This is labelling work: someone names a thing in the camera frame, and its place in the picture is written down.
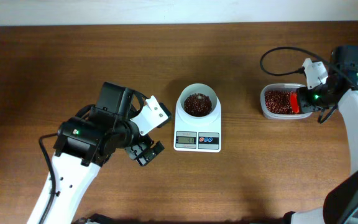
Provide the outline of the orange measuring scoop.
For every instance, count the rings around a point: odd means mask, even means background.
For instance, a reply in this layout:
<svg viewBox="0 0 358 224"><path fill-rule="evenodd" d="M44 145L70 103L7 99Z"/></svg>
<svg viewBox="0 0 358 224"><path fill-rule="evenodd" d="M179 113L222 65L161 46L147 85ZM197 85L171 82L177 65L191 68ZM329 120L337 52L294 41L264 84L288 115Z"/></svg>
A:
<svg viewBox="0 0 358 224"><path fill-rule="evenodd" d="M290 93L290 106L294 114L300 113L300 106L298 104L298 95L296 93Z"/></svg>

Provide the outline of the red adzuki beans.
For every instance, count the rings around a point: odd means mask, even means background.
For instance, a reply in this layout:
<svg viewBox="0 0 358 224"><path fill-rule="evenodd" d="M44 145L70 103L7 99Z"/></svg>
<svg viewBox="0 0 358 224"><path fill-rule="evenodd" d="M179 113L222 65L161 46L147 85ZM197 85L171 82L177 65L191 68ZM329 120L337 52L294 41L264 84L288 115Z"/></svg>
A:
<svg viewBox="0 0 358 224"><path fill-rule="evenodd" d="M295 114L290 105L291 93L292 91L267 91L264 93L263 105L273 114ZM179 104L186 114L205 117L217 108L218 99L203 93L192 93L179 98Z"/></svg>

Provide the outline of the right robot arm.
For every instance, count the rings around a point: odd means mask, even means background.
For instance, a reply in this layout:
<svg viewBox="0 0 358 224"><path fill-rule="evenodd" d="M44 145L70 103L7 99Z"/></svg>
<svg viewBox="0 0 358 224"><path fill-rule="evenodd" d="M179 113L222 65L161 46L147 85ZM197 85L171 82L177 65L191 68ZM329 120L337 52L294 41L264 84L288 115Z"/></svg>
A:
<svg viewBox="0 0 358 224"><path fill-rule="evenodd" d="M307 85L291 98L299 113L319 111L324 123L338 111L346 127L351 174L324 199L323 206L307 212L288 212L284 223L358 223L358 46L336 47L329 61L310 53L303 62Z"/></svg>

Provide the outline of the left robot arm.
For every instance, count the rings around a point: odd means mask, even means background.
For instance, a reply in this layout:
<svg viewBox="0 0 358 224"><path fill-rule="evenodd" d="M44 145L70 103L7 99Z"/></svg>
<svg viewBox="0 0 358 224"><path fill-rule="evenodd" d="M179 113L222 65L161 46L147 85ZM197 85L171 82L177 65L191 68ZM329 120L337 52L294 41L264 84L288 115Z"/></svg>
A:
<svg viewBox="0 0 358 224"><path fill-rule="evenodd" d="M154 96L104 83L97 103L86 105L63 122L53 134L53 156L39 145L48 167L48 177L29 223L71 223L86 190L116 149L146 166L164 146L149 132L161 128L171 112Z"/></svg>

